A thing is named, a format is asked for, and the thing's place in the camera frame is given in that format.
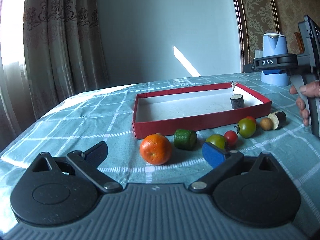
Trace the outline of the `light blue kettle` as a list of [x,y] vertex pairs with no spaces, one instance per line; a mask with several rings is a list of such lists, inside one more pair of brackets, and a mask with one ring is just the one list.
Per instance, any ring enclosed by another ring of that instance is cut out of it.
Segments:
[[[268,69],[276,69],[275,66],[279,64],[276,56],[287,54],[286,37],[277,33],[265,33],[263,35],[263,57],[267,59],[262,61],[264,67]],[[268,85],[285,87],[289,84],[289,77],[286,74],[271,74],[264,75],[261,71],[261,80]]]

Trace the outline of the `orange mandarin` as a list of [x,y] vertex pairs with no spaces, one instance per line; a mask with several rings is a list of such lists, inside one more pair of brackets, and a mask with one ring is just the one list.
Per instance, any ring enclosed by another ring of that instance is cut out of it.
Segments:
[[163,165],[172,156],[170,141],[160,133],[148,135],[139,147],[140,156],[152,165]]

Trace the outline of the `dark eggplant chunk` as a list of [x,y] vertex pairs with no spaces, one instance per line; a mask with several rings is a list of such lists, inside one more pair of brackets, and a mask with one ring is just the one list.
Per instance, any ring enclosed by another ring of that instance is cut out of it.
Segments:
[[232,109],[241,109],[245,107],[244,98],[241,94],[233,94],[230,98]]

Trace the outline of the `brown patterned curtain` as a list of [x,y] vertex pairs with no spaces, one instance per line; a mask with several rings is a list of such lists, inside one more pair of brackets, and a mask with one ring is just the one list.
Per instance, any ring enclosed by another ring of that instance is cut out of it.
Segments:
[[107,84],[97,0],[1,0],[1,147]]

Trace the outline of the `yellow-green tomato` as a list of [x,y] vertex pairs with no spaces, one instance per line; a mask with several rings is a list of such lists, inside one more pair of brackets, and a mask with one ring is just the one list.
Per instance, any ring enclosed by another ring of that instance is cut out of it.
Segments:
[[206,142],[210,142],[211,144],[215,145],[216,147],[224,150],[226,148],[227,142],[223,135],[220,134],[213,134],[206,139]]

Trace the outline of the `green tomato with stem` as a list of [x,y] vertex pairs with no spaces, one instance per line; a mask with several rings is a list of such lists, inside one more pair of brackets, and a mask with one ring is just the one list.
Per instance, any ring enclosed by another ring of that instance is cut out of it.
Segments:
[[250,138],[257,129],[256,123],[248,118],[241,119],[234,127],[243,138]]

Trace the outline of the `green cucumber chunk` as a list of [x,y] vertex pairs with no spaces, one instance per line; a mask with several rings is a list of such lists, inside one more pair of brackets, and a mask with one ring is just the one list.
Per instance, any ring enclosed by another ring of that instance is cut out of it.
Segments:
[[174,133],[174,146],[180,150],[192,151],[197,144],[197,134],[193,130],[177,129]]

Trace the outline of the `eggplant chunk with white cut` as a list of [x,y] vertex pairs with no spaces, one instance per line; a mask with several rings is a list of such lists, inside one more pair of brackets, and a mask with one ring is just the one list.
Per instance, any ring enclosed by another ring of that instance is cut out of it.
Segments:
[[286,125],[287,118],[284,111],[277,111],[274,113],[270,113],[267,117],[272,121],[273,130],[282,128],[283,126]]

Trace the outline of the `teal checked bed sheet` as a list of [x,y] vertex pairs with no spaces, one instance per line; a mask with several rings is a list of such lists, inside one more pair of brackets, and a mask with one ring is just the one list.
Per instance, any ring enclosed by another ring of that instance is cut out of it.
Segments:
[[284,127],[269,132],[258,129],[251,139],[240,139],[237,147],[245,155],[274,155],[302,196],[295,224],[312,235],[319,229],[319,138],[302,125],[296,97],[289,89],[263,83],[258,73],[182,77],[95,90],[66,99],[1,152],[1,234],[17,223],[10,207],[12,189],[41,152],[61,156],[105,141],[108,157],[100,171],[121,184],[190,184],[209,172],[200,148],[193,152],[175,150],[162,167],[147,164],[139,155],[140,142],[133,133],[133,109],[140,93],[222,82],[243,84],[270,99],[272,111],[286,114]]

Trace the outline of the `small red cherry tomato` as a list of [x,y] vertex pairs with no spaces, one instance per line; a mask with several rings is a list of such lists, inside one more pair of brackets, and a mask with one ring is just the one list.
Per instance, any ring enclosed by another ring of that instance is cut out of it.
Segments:
[[252,120],[255,124],[257,123],[256,119],[252,116],[247,116],[246,118]]

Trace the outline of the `dark wooden wall trim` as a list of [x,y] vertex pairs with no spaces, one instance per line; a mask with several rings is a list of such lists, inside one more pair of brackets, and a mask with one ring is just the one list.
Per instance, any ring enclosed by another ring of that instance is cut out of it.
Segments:
[[240,66],[241,72],[245,71],[245,65],[250,62],[249,35],[243,0],[233,0],[240,44]]

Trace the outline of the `small brown longan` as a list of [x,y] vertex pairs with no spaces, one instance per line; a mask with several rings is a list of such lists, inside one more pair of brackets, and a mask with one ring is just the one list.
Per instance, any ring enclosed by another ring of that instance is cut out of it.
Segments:
[[273,122],[270,118],[262,118],[259,125],[264,131],[270,131],[273,129]]

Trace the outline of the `red shallow cardboard box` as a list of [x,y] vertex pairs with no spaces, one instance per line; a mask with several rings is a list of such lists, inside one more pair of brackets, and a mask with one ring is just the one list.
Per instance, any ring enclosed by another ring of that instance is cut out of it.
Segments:
[[[233,94],[243,95],[244,108],[232,109]],[[271,105],[270,99],[237,82],[159,90],[137,94],[132,127],[137,139],[173,135],[177,129],[200,131],[267,116]]]

